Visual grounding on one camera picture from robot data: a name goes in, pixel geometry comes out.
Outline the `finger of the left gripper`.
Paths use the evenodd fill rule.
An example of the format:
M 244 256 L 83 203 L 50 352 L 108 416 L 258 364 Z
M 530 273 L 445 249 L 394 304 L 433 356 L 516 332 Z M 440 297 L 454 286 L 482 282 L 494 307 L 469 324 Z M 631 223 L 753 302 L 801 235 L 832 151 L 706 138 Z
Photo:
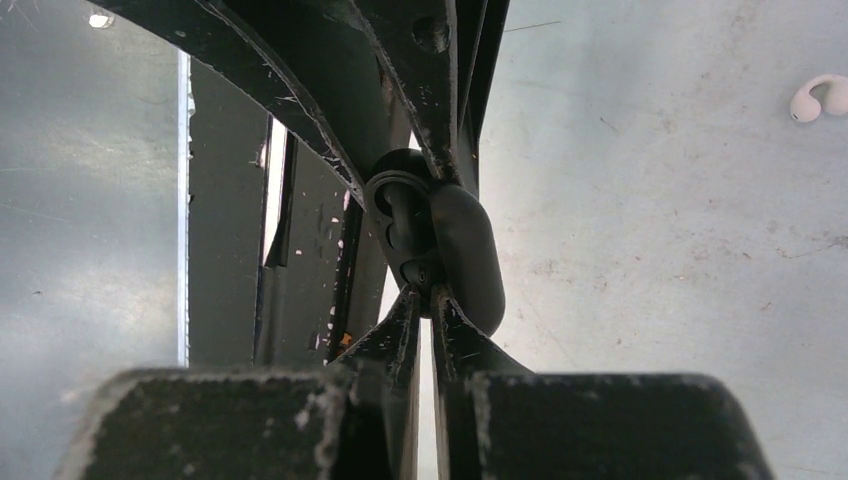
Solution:
M 454 1 L 346 1 L 354 26 L 353 92 L 382 107 L 380 71 L 393 85 L 434 176 L 464 183 L 459 155 L 457 8 Z
M 267 42 L 222 1 L 96 1 L 168 41 L 247 94 L 312 152 L 364 203 L 361 175 L 324 112 Z

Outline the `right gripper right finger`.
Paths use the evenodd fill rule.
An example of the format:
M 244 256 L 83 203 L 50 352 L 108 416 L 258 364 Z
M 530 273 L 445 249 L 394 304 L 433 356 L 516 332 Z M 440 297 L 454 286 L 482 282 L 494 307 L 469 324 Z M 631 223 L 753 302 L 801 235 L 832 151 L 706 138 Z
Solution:
M 744 409 L 694 373 L 541 374 L 431 300 L 443 479 L 770 479 Z

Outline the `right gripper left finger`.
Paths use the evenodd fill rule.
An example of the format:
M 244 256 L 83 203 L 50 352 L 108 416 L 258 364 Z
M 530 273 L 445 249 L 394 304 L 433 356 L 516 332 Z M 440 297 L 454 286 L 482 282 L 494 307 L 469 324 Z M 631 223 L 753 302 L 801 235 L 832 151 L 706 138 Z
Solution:
M 133 369 L 94 393 L 59 479 L 412 479 L 420 296 L 315 368 Z

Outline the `black earbud charging case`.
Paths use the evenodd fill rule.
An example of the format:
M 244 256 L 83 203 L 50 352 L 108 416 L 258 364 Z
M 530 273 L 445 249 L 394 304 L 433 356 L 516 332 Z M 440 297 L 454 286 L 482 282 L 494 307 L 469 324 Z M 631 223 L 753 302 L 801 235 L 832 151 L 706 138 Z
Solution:
M 418 256 L 394 251 L 387 239 L 391 211 L 382 196 L 388 183 L 414 187 L 422 196 L 420 218 L 429 249 Z M 449 289 L 465 317 L 484 334 L 491 336 L 500 327 L 506 310 L 506 296 L 491 221 L 478 199 L 463 187 L 431 174 L 423 154 L 403 148 L 381 157 L 364 190 L 367 216 L 397 282 L 409 287 L 401 276 L 401 265 L 410 260 L 437 260 L 444 279 L 434 289 Z

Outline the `black clip earbud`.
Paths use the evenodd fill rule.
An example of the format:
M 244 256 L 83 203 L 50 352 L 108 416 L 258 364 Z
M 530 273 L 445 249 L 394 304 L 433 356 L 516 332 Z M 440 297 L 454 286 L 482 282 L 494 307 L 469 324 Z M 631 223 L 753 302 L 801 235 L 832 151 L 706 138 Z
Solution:
M 430 293 L 444 279 L 441 264 L 433 259 L 407 261 L 401 265 L 400 271 L 404 281 L 421 295 Z
M 409 256 L 426 253 L 429 244 L 420 218 L 424 204 L 419 192 L 408 184 L 388 183 L 382 196 L 391 211 L 392 221 L 387 229 L 391 248 Z

